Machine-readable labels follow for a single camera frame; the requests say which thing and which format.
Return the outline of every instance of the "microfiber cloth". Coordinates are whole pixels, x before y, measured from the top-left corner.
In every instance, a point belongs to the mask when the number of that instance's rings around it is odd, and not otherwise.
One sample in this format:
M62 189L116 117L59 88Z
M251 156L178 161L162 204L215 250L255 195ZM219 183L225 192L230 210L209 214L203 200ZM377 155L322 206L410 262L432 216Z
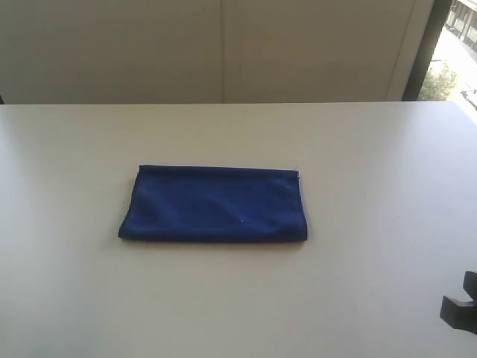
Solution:
M305 241L298 172L140 166L119 237L148 242Z

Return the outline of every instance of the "cloth fold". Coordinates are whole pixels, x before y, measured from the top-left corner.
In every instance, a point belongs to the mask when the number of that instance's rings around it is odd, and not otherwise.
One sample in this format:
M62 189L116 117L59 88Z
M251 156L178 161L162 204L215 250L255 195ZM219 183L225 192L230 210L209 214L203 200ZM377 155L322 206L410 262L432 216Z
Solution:
M122 239L148 242L301 242L307 225L298 172L139 167Z

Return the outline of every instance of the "white table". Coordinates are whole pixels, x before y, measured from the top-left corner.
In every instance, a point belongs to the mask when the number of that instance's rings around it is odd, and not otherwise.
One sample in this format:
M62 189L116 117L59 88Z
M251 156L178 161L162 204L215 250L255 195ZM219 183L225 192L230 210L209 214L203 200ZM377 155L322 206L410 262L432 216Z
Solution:
M304 245L117 237L141 163L298 169ZM477 130L451 103L1 106L0 357L475 358Z

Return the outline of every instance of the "green foliage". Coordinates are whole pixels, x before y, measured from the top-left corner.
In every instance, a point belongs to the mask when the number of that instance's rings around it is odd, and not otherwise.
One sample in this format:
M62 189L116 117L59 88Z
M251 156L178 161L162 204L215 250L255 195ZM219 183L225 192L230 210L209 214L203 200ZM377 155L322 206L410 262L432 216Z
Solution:
M455 87L457 74L447 64L438 72L430 69L420 89L419 101L445 101Z

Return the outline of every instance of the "outdoor view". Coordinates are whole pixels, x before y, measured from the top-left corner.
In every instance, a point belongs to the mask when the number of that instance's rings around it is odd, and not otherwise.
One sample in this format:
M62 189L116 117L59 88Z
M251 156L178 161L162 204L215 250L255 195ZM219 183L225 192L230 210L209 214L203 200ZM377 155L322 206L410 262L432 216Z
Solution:
M477 0L453 0L419 99L455 101L477 123Z

